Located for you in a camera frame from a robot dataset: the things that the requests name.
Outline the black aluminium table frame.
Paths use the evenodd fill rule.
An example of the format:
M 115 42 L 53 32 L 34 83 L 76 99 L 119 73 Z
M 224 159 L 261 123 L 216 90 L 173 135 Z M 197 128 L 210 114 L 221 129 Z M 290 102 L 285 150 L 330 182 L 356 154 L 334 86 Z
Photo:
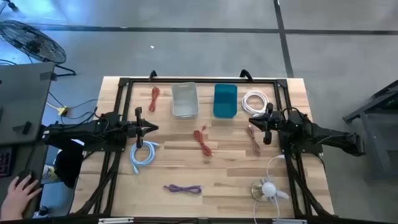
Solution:
M 238 109 L 234 118 L 213 114 L 217 79 L 197 80 L 199 114 L 192 119 L 172 113 L 172 82 L 156 78 L 131 86 L 128 116 L 141 107 L 146 120 L 158 125 L 145 136 L 159 144 L 154 161 L 135 174 L 129 151 L 122 153 L 111 214 L 115 217 L 292 218 L 291 200 L 255 202 L 251 185 L 271 175 L 276 186 L 290 190 L 279 138 L 261 145 L 256 156 L 246 133 L 249 115 Z

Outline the grey plastic bin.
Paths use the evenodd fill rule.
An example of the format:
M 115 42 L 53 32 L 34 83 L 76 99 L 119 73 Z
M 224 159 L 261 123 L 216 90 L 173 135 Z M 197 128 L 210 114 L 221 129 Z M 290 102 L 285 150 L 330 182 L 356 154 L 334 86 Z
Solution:
M 177 118 L 195 118 L 199 114 L 197 85 L 193 82 L 172 85 L 172 113 Z

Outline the black floor fan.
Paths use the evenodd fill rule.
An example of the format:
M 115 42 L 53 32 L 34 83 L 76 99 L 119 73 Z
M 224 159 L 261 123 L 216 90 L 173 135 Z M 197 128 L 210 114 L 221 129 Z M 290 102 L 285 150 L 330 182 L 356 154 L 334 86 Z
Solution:
M 25 23 L 6 20 L 0 22 L 0 36 L 14 48 L 25 53 L 29 59 L 53 62 L 56 67 L 68 71 L 58 77 L 75 76 L 72 69 L 61 66 L 67 60 L 64 49 L 49 36 Z

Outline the black keyboard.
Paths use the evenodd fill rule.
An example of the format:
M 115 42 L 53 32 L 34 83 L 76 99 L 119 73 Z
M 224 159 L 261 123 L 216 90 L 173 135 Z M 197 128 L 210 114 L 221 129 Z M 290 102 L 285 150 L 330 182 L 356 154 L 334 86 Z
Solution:
M 0 148 L 0 178 L 9 177 L 12 169 L 13 150 L 11 147 Z

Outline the silver light strip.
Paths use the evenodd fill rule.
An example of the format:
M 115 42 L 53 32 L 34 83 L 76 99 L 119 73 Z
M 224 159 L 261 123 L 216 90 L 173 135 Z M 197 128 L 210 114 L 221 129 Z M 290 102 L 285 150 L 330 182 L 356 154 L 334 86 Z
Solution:
M 291 218 L 275 218 L 272 220 L 272 224 L 308 224 L 308 221 Z
M 133 223 L 134 217 L 100 218 L 98 224 L 121 224 Z

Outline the teal plastic bin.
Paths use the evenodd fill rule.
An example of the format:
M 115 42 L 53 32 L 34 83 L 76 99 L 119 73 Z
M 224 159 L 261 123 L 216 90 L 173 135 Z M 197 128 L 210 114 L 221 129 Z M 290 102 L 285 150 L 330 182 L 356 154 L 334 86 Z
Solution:
M 213 114 L 217 118 L 234 118 L 237 113 L 238 88 L 236 85 L 216 84 Z

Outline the person's hand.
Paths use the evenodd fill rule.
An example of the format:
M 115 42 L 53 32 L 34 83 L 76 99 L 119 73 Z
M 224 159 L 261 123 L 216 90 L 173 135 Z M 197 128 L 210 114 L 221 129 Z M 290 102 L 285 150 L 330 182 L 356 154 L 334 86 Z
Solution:
M 7 189 L 7 195 L 4 199 L 0 210 L 0 221 L 21 220 L 22 214 L 28 203 L 42 191 L 42 188 L 33 190 L 39 183 L 34 180 L 30 184 L 28 182 L 32 179 L 31 175 L 26 176 L 18 184 L 20 177 L 15 177 Z

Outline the dark metal side table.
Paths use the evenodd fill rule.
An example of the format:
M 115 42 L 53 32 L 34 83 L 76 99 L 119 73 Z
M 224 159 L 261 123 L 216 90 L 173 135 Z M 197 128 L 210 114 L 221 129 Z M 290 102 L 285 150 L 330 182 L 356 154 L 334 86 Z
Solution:
M 373 94 L 364 105 L 343 116 L 350 124 L 360 120 L 373 178 L 398 181 L 398 80 Z

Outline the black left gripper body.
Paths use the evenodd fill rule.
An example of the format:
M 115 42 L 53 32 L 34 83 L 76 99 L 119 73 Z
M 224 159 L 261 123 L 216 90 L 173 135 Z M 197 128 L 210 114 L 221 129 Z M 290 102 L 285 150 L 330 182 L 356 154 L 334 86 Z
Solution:
M 142 139 L 142 119 L 141 119 L 142 108 L 137 107 L 135 109 L 135 121 L 127 121 L 127 137 L 136 138 L 136 147 L 139 149 L 143 145 Z

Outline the grey desk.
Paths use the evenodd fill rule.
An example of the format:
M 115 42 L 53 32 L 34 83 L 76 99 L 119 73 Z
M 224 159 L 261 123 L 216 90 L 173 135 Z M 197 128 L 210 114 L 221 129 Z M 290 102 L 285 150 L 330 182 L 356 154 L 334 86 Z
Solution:
M 0 148 L 13 150 L 12 169 L 9 177 L 0 178 L 0 208 L 7 189 L 18 174 L 30 169 L 41 188 L 41 178 L 48 146 L 42 141 L 42 118 L 50 90 L 56 79 L 52 62 L 20 65 L 0 65 Z M 14 126 L 30 121 L 27 135 L 15 133 Z

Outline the black desk clamp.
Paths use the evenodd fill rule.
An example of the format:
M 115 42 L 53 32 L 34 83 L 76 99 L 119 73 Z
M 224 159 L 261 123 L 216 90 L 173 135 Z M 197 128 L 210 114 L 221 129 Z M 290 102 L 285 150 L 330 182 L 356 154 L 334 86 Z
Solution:
M 29 130 L 32 126 L 32 123 L 30 121 L 26 121 L 23 125 L 20 126 L 14 126 L 12 128 L 12 130 L 15 133 L 19 133 L 19 134 L 23 134 L 23 135 L 27 135 L 29 133 Z

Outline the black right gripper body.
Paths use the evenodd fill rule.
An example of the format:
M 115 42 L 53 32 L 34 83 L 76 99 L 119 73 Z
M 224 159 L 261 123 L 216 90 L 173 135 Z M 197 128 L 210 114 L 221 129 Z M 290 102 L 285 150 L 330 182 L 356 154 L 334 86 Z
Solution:
M 277 131 L 280 128 L 281 122 L 282 122 L 282 115 L 280 114 L 280 111 L 276 110 L 274 111 L 274 105 L 272 103 L 266 104 L 266 112 L 264 113 L 266 116 L 266 121 L 265 121 L 265 134 L 264 134 L 264 139 L 263 143 L 268 145 L 272 141 L 272 133 L 271 131 Z

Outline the black bag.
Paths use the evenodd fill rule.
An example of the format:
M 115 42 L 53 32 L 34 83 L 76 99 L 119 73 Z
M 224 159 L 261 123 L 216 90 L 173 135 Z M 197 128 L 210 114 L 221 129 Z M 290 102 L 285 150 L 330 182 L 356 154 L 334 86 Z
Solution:
M 70 189 L 75 187 L 83 161 L 83 146 L 71 139 L 55 147 L 61 149 L 55 160 L 55 174 Z

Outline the small white desk fan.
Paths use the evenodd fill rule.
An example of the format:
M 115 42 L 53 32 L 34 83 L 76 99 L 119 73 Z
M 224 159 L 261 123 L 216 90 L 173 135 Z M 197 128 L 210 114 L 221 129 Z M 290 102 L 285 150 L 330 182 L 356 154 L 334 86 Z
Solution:
M 273 202 L 280 198 L 288 200 L 290 196 L 279 190 L 273 182 L 272 177 L 265 177 L 256 180 L 251 185 L 251 195 L 255 201 L 258 202 Z

